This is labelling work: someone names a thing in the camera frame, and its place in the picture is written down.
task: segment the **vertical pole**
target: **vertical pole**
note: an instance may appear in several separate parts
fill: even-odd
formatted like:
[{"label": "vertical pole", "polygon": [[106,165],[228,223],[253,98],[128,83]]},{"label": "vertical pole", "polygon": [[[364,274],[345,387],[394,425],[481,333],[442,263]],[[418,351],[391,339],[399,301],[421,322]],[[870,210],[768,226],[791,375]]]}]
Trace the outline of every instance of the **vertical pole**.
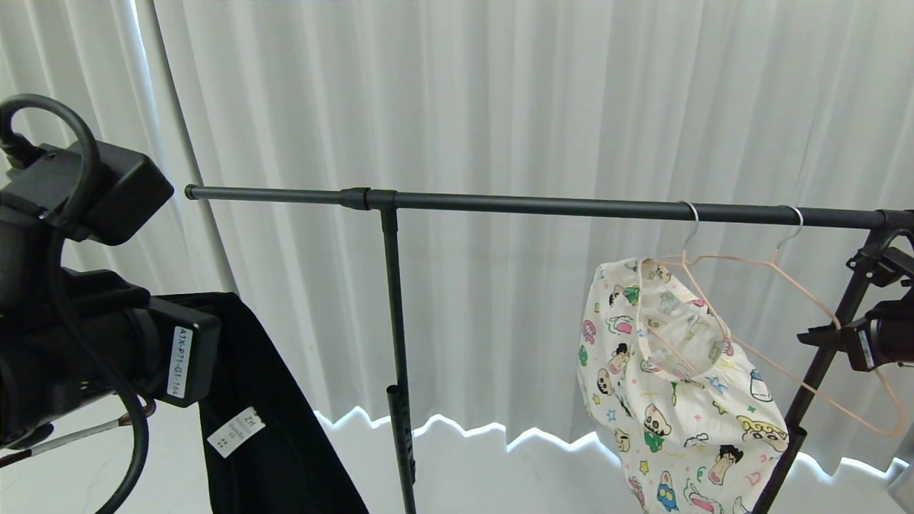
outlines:
[{"label": "vertical pole", "polygon": [[416,461],[412,454],[412,424],[409,419],[409,379],[407,376],[406,335],[403,327],[403,293],[400,288],[399,246],[397,242],[397,208],[393,191],[372,191],[383,194],[381,229],[384,231],[384,257],[388,270],[388,300],[390,326],[394,339],[394,365],[397,384],[388,387],[390,426],[394,433],[403,506],[407,514],[416,513],[413,484],[416,482]]},{"label": "vertical pole", "polygon": [[[872,230],[864,244],[872,242],[879,233],[879,230]],[[834,311],[834,316],[838,318],[842,325],[854,321],[854,316],[856,316],[860,303],[863,302],[867,287],[869,287],[869,282],[865,274],[854,271],[850,282],[847,283],[845,293],[841,297],[841,302],[838,304],[837,310]],[[813,388],[819,389],[836,353],[837,351],[833,348],[819,348],[816,350],[813,362],[809,365],[809,369],[806,370],[806,376],[803,377],[803,381]],[[774,473],[771,474],[771,479],[761,491],[759,500],[756,502],[755,508],[752,509],[752,514],[768,514],[771,504],[774,503],[774,499],[778,495],[778,491],[781,490],[781,486],[783,486],[784,480],[787,478],[787,473],[791,470],[793,461],[796,460],[797,455],[800,453],[800,447],[806,439],[806,431],[800,426],[800,422],[809,410],[809,406],[813,403],[814,396],[804,387],[799,388],[793,396],[791,407],[787,411],[787,415],[784,416],[784,422],[790,432],[790,442],[787,445],[787,450],[779,457],[778,464],[774,467]]]}]

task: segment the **wire hanger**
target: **wire hanger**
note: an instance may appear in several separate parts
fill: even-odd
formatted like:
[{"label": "wire hanger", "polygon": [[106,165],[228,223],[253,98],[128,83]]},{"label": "wire hanger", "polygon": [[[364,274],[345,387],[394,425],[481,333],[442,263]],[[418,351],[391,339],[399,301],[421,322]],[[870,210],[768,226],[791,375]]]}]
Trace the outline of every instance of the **wire hanger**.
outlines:
[{"label": "wire hanger", "polygon": [[[695,258],[693,261],[690,262],[690,261],[687,259],[687,255],[686,255],[686,253],[687,253],[687,248],[688,248],[688,243],[692,240],[692,238],[695,237],[696,233],[698,232],[698,225],[700,224],[700,219],[699,219],[699,217],[698,217],[698,211],[697,211],[697,209],[695,208],[694,205],[692,205],[692,204],[689,203],[689,202],[683,202],[683,203],[685,203],[687,206],[689,206],[689,208],[691,208],[691,209],[692,209],[692,212],[695,214],[695,225],[694,225],[694,227],[693,227],[691,233],[689,234],[689,236],[685,239],[685,243],[683,244],[683,250],[682,250],[682,253],[681,253],[681,255],[680,255],[679,262],[665,262],[665,261],[663,261],[663,260],[654,260],[654,261],[655,261],[655,262],[658,262],[658,263],[660,263],[660,264],[673,265],[673,266],[675,266],[675,267],[682,268],[682,269],[685,271],[685,274],[688,276],[689,281],[691,282],[692,286],[695,288],[696,292],[698,292],[698,295],[701,297],[701,299],[705,302],[705,305],[707,305],[708,312],[710,312],[711,315],[712,315],[712,316],[717,320],[717,322],[720,324],[721,329],[724,331],[725,337],[729,337],[729,338],[731,338],[732,340],[738,342],[742,347],[744,347],[745,349],[749,350],[750,352],[752,352],[753,354],[755,354],[756,356],[758,356],[760,359],[764,360],[765,362],[768,362],[768,363],[771,364],[775,369],[777,369],[778,371],[780,371],[780,372],[783,373],[784,375],[787,375],[787,377],[789,377],[789,378],[792,379],[793,381],[798,382],[798,383],[799,383],[802,387],[804,387],[806,390],[808,390],[808,391],[811,392],[812,394],[815,394],[816,396],[822,398],[822,399],[825,400],[826,402],[831,403],[831,404],[832,404],[835,408],[837,408],[839,411],[844,412],[845,414],[847,414],[847,415],[849,415],[850,417],[854,418],[855,420],[859,421],[859,422],[860,422],[861,424],[863,424],[866,428],[872,430],[873,432],[876,432],[876,433],[878,433],[878,434],[882,434],[882,435],[885,435],[885,436],[888,436],[888,437],[894,437],[894,436],[896,436],[896,435],[901,434],[901,432],[902,432],[902,431],[904,430],[904,428],[905,428],[905,426],[904,426],[904,425],[905,425],[905,413],[904,413],[904,409],[901,407],[901,402],[898,400],[897,394],[896,394],[895,391],[892,389],[892,387],[888,384],[888,381],[887,381],[885,375],[882,374],[882,371],[881,371],[881,370],[875,369],[874,372],[876,373],[877,377],[879,378],[879,381],[882,382],[883,387],[884,387],[884,388],[886,389],[886,391],[888,392],[888,396],[891,398],[892,402],[894,403],[894,405],[895,405],[895,410],[896,410],[896,412],[898,413],[898,422],[897,422],[897,424],[896,424],[896,426],[895,426],[895,429],[892,430],[891,432],[887,432],[887,431],[885,431],[885,430],[882,430],[882,429],[880,429],[880,428],[877,428],[877,427],[875,427],[873,424],[867,422],[866,420],[864,420],[863,418],[861,418],[860,416],[858,416],[857,414],[854,414],[853,412],[850,412],[848,409],[846,409],[846,407],[844,407],[843,405],[839,404],[838,402],[832,400],[831,397],[829,397],[828,395],[826,395],[826,394],[823,393],[823,392],[820,392],[819,390],[817,390],[817,389],[814,388],[813,386],[807,384],[806,382],[804,382],[802,379],[800,379],[800,378],[797,377],[796,375],[793,375],[793,374],[790,373],[788,370],[786,370],[785,368],[783,368],[782,366],[780,366],[779,364],[777,364],[776,362],[774,362],[773,360],[769,359],[767,356],[765,356],[764,354],[762,354],[761,352],[759,352],[758,350],[756,350],[755,348],[753,348],[751,345],[747,344],[745,341],[743,341],[743,340],[741,340],[741,339],[739,339],[739,338],[733,336],[732,333],[730,332],[729,328],[727,327],[727,324],[724,323],[723,320],[720,318],[720,316],[717,314],[717,311],[714,309],[714,306],[712,306],[712,305],[711,305],[711,302],[708,301],[707,296],[705,295],[704,291],[702,291],[701,287],[698,285],[697,281],[695,280],[695,277],[692,275],[691,271],[689,270],[689,266],[690,266],[690,265],[694,265],[695,263],[700,262],[700,261],[705,260],[705,259],[723,259],[723,260],[727,260],[727,261],[746,262],[746,263],[750,263],[750,264],[763,265],[763,266],[765,266],[765,267],[771,268],[772,270],[774,270],[775,272],[777,272],[777,274],[779,274],[779,275],[782,276],[784,279],[786,279],[788,283],[790,283],[790,284],[793,285],[796,289],[798,289],[801,293],[803,293],[803,295],[805,295],[807,298],[809,298],[810,300],[812,300],[813,303],[815,303],[820,309],[822,309],[822,311],[825,312],[829,317],[831,317],[831,318],[832,318],[832,324],[834,325],[834,328],[835,328],[835,329],[840,329],[840,328],[841,328],[841,322],[838,320],[837,316],[834,315],[834,312],[832,312],[832,310],[829,309],[827,305],[825,305],[821,300],[819,300],[818,298],[816,298],[812,293],[810,293],[806,288],[804,288],[804,287],[803,287],[802,285],[800,285],[796,280],[794,280],[792,277],[790,277],[785,271],[783,271],[783,270],[775,263],[775,260],[776,260],[777,257],[778,257],[778,253],[781,251],[781,248],[783,247],[783,245],[784,245],[785,243],[787,243],[787,241],[790,241],[791,239],[797,237],[797,236],[800,234],[800,232],[802,231],[802,229],[803,229],[803,217],[802,217],[802,212],[800,212],[800,210],[797,209],[797,208],[795,208],[795,207],[780,206],[780,207],[785,207],[785,208],[787,208],[787,209],[792,209],[794,212],[796,212],[797,217],[798,217],[799,220],[800,220],[800,224],[797,226],[797,229],[796,229],[793,233],[789,234],[786,238],[784,238],[784,239],[782,239],[781,241],[778,242],[777,247],[775,247],[774,252],[771,254],[771,258],[770,258],[768,261],[756,261],[756,260],[752,260],[752,259],[746,259],[746,258],[743,258],[743,257],[735,257],[735,256],[731,256],[731,255],[701,255],[701,256]],[[681,356],[678,352],[676,352],[676,355],[679,356],[680,359],[682,358],[682,356]],[[687,365],[688,367],[692,368],[691,364],[686,363],[686,365]]]}]

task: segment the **white curtain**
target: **white curtain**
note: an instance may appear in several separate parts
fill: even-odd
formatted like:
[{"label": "white curtain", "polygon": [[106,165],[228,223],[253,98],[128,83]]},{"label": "white curtain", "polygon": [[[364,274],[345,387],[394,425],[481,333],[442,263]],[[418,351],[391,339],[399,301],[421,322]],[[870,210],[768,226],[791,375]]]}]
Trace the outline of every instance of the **white curtain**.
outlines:
[{"label": "white curtain", "polygon": [[[914,193],[910,3],[167,0],[136,6],[142,45],[130,4],[76,4],[0,6],[0,92],[66,102],[100,139],[156,158],[178,194],[134,241],[70,259],[157,293],[237,288],[331,419],[387,414],[377,213],[207,206],[185,183],[847,209]],[[21,132],[69,141],[40,117]],[[401,211],[414,425],[592,431],[574,373],[592,270],[678,252],[687,225]],[[765,258],[787,231],[702,224],[691,249]],[[865,236],[808,228],[781,264],[836,305]],[[761,269],[698,278],[738,335],[802,375],[813,349],[795,334],[827,322],[814,305]],[[758,364],[786,412],[796,384]],[[894,425],[875,377],[843,358],[824,390]],[[826,470],[885,467],[898,444],[821,401],[803,426]]]}]

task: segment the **hanger hook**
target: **hanger hook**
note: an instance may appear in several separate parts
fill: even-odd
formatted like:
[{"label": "hanger hook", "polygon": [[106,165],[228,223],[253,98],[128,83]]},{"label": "hanger hook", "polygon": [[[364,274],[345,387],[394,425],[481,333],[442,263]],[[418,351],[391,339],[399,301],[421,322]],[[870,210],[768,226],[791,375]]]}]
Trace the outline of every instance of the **hanger hook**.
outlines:
[{"label": "hanger hook", "polygon": [[797,209],[797,208],[795,208],[795,207],[792,207],[792,206],[789,206],[789,205],[779,205],[778,207],[786,207],[787,209],[791,209],[791,210],[793,210],[793,212],[796,212],[796,213],[797,213],[797,218],[800,219],[800,225],[797,226],[797,230],[794,230],[793,233],[792,233],[791,235],[789,235],[789,236],[787,236],[786,238],[782,239],[781,242],[778,243],[778,246],[775,248],[775,250],[780,250],[780,249],[781,249],[781,246],[783,246],[785,242],[790,241],[791,239],[793,239],[793,238],[797,237],[798,235],[800,235],[800,232],[802,232],[802,224],[803,224],[802,212],[800,212],[799,209]]},{"label": "hanger hook", "polygon": [[695,204],[687,201],[680,201],[679,203],[686,204],[690,209],[692,209],[692,214],[695,214],[695,224],[692,225],[692,232],[689,233],[688,237],[685,238],[685,242],[683,243],[683,252],[685,252],[686,248],[688,247],[688,243],[692,240],[692,238],[695,237],[695,234],[698,233],[698,224],[701,222],[701,220],[698,218],[698,209],[695,208]]}]

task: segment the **cartoon print shirt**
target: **cartoon print shirt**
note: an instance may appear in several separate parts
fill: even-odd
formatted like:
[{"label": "cartoon print shirt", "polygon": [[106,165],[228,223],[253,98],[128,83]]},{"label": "cartoon print shirt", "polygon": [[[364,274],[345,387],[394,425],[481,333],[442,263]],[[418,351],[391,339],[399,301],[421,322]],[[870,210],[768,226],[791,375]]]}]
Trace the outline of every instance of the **cartoon print shirt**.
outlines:
[{"label": "cartoon print shirt", "polygon": [[752,511],[787,428],[758,370],[698,296],[651,260],[601,265],[578,357],[588,411],[613,430],[644,512]]}]

